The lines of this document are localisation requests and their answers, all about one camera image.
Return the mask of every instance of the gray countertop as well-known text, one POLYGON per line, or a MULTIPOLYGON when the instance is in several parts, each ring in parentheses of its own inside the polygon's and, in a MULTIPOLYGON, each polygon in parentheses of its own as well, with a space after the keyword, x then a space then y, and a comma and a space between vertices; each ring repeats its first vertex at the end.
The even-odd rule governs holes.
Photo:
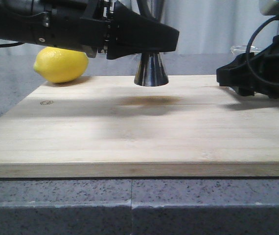
MULTIPOLYGON (((44 82, 34 60, 0 56, 0 116, 44 82)), ((231 60, 164 55, 169 75, 215 74, 231 60)), ((84 75, 134 75, 137 61, 99 55, 84 75)), ((279 178, 1 179, 2 234, 278 235, 279 178)))

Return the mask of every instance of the lemon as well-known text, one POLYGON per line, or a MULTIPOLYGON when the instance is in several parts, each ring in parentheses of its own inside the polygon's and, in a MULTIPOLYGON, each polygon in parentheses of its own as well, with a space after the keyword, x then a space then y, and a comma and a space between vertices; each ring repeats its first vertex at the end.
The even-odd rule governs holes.
POLYGON ((70 82, 86 70, 89 59, 83 52, 46 47, 36 56, 34 70, 53 83, 70 82))

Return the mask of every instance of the white curtain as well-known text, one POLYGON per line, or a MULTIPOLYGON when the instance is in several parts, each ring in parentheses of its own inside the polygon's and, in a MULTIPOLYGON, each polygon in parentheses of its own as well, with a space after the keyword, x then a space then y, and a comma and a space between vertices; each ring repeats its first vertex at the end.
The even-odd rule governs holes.
MULTIPOLYGON (((121 2, 138 11, 136 0, 121 2)), ((231 46, 247 44, 251 34, 268 18, 261 15, 258 0, 166 0, 163 20, 180 31, 175 53, 211 54, 229 53, 231 46)), ((254 46, 267 47, 276 34, 279 22, 266 27, 254 46)), ((42 48, 23 45, 2 48, 0 54, 36 54, 42 48)))

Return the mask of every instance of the silver funnel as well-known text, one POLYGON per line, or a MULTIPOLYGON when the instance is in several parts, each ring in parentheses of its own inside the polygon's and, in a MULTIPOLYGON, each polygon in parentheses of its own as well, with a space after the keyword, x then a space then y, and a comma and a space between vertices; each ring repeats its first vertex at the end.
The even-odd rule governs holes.
MULTIPOLYGON (((140 14, 161 21, 164 0, 137 0, 140 14)), ((142 53, 134 83, 140 86, 157 87, 169 82, 159 53, 142 53)))

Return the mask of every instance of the wooden cutting board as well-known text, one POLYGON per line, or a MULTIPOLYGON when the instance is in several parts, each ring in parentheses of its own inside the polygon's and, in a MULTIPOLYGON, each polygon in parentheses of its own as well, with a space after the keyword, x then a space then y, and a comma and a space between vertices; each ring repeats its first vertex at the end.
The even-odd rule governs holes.
POLYGON ((169 80, 44 83, 0 118, 0 177, 279 176, 279 100, 169 80))

